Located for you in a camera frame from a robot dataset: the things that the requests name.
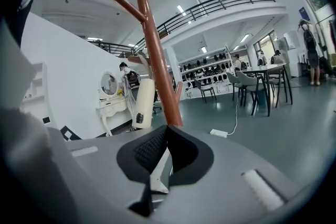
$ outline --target white vanity table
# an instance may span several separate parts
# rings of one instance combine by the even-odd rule
[[[114,84],[115,92],[112,95],[107,94],[112,93],[110,89],[107,89],[109,77],[114,79],[110,84]],[[100,114],[100,118],[103,122],[103,125],[106,129],[106,136],[112,136],[110,129],[108,128],[106,118],[114,116],[117,112],[121,112],[127,109],[127,100],[124,95],[118,95],[120,87],[116,82],[113,75],[109,72],[105,72],[99,83],[99,104],[100,106],[96,110]]]

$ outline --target floor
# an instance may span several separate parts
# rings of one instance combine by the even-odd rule
[[[251,116],[252,100],[248,95],[245,108],[238,104],[237,128],[227,138],[259,154],[301,187],[320,177],[336,149],[336,80],[330,79],[319,87],[308,84],[305,78],[292,80],[293,105],[285,102],[280,89],[279,105],[275,108],[275,97],[270,117],[266,101]],[[217,102],[207,98],[207,104],[202,98],[181,101],[184,126],[206,133],[211,129],[231,133],[236,122],[236,100],[225,94],[218,96]],[[162,124],[163,112],[154,115],[152,121],[152,126]]]

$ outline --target railing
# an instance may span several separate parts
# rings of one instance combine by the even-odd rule
[[[128,56],[135,55],[134,49],[126,45],[108,43],[103,41],[89,42],[119,58],[127,58]]]
[[[242,4],[254,4],[256,2],[264,2],[275,0],[208,0],[202,2],[196,6],[186,9],[183,13],[179,13],[169,20],[165,21],[157,30],[159,32],[160,39],[171,34],[176,29],[191,24],[192,22],[208,16],[210,13],[217,12],[219,10],[227,9],[233,6]],[[144,38],[141,39],[136,45],[135,53],[143,50],[146,47]]]

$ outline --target wooden coat rack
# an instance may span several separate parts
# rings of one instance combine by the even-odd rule
[[[179,82],[174,92],[149,1],[137,0],[139,9],[134,7],[128,0],[115,1],[132,14],[142,25],[149,54],[147,61],[153,70],[167,124],[183,126],[180,110],[178,109],[183,85],[182,82]],[[132,62],[141,63],[139,57],[131,56],[128,59]]]

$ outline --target column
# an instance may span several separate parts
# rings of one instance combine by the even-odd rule
[[[168,47],[168,48],[166,48],[166,51],[167,51],[167,54],[168,54],[169,63],[171,65],[171,68],[172,68],[172,71],[173,71],[173,75],[174,75],[176,85],[178,84],[179,81],[181,81],[183,83],[182,75],[181,75],[180,68],[179,68],[179,63],[177,61],[174,49],[172,47]],[[185,85],[183,85],[180,100],[185,99],[185,87],[184,86]]]

